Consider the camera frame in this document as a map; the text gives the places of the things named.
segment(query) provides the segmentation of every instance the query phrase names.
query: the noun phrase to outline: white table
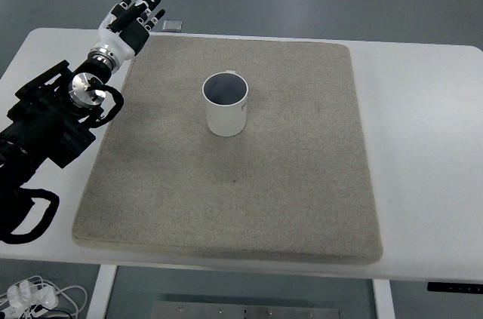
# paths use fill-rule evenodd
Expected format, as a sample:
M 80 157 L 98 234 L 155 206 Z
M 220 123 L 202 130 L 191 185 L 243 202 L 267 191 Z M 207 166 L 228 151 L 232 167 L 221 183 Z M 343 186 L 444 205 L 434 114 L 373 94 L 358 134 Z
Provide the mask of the white table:
M 0 80 L 0 129 L 10 124 L 6 114 L 17 102 L 19 87 L 61 60 L 76 68 L 96 36 L 94 30 L 31 32 Z M 46 161 L 28 182 L 27 187 L 58 194 L 59 210 L 38 240 L 18 246 L 0 243 L 0 257 L 483 283 L 483 53 L 467 46 L 327 42 L 348 46 L 352 55 L 383 239 L 379 262 L 191 259 L 79 247 L 71 239 L 72 221 L 104 127 L 94 130 L 97 140 L 64 170 Z M 120 88 L 127 70 L 125 63 L 110 84 Z M 43 210 L 36 204 L 17 232 L 34 226 L 35 215 Z

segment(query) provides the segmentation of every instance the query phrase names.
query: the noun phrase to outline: cup rim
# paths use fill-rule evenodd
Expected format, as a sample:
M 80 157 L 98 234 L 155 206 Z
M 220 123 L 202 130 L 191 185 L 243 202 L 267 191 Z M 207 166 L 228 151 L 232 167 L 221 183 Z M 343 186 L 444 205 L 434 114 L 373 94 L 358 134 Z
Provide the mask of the cup rim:
M 213 78 L 214 76 L 216 75 L 219 75 L 219 74 L 231 74 L 231 75 L 236 75 L 238 76 L 244 83 L 245 83 L 245 87 L 247 88 L 247 90 L 245 91 L 245 95 L 238 101 L 238 102 L 234 102 L 233 104 L 217 104 L 217 103 L 214 103 L 212 102 L 211 100 L 208 99 L 208 97 L 206 96 L 205 94 L 205 85 L 207 83 L 208 80 L 210 80 L 211 78 Z M 246 80 L 243 79 L 243 77 L 239 74 L 237 74 L 236 72 L 234 72 L 233 70 L 225 70 L 224 72 L 215 72 L 213 75 L 210 75 L 206 80 L 205 82 L 203 83 L 202 85 L 202 93 L 203 93 L 203 97 L 205 97 L 205 100 L 207 102 L 209 102 L 210 104 L 213 104 L 214 106 L 220 106 L 220 107 L 230 107 L 230 106 L 235 106 L 237 104 L 239 104 L 241 101 L 245 100 L 247 95 L 248 95 L 248 83 Z

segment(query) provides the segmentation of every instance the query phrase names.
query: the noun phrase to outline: gray mat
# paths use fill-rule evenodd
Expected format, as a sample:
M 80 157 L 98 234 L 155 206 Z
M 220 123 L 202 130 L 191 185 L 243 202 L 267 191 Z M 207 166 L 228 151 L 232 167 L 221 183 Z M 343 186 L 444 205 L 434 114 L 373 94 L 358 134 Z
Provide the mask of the gray mat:
M 206 125 L 201 86 L 235 70 L 248 117 Z M 349 49 L 153 36 L 125 82 L 73 226 L 82 246 L 367 264 L 382 245 Z

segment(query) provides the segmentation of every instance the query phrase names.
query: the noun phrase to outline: robotic arm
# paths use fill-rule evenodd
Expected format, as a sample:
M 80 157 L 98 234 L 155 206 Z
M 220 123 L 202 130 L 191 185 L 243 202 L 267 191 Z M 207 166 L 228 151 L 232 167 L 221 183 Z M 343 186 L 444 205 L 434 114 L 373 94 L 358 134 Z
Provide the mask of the robotic arm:
M 57 211 L 58 196 L 21 186 L 47 158 L 61 168 L 75 160 L 95 141 L 90 129 L 108 123 L 121 110 L 121 93 L 107 83 L 124 61 L 141 51 L 165 14 L 161 9 L 149 20 L 161 0 L 133 1 L 122 0 L 107 14 L 97 43 L 74 72 L 64 60 L 15 93 L 20 101 L 7 113 L 12 124 L 0 133 L 0 241 L 23 244 L 45 232 Z M 115 105 L 103 117 L 106 93 Z M 50 201 L 48 209 L 30 233 L 12 234 L 32 208 L 32 198 Z

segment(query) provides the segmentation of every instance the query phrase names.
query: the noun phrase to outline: white cup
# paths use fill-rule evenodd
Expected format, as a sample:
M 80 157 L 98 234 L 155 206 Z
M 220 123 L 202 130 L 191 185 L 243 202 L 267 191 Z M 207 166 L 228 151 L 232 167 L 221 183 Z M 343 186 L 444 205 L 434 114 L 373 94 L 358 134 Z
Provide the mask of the white cup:
M 218 136 L 240 133 L 247 121 L 247 82 L 226 70 L 206 79 L 202 91 L 208 128 Z

